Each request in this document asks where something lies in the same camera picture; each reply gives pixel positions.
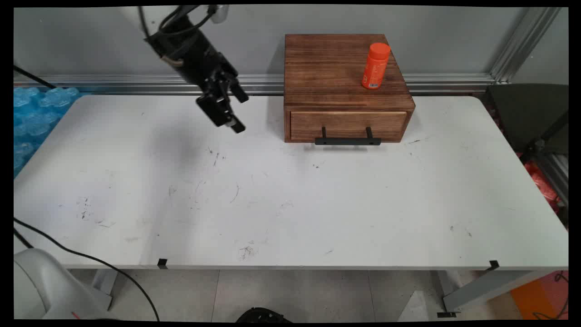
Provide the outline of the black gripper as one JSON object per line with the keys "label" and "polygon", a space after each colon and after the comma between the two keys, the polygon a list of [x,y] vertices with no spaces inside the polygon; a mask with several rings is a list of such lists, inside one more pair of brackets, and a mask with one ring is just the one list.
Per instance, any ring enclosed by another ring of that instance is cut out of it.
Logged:
{"label": "black gripper", "polygon": [[188,16],[166,16],[155,33],[144,28],[145,41],[183,80],[201,89],[203,95],[196,99],[196,104],[217,127],[227,126],[241,133],[246,127],[235,116],[227,94],[233,94],[240,103],[249,97],[234,66],[201,31],[209,19],[210,16],[205,16],[193,24]]}

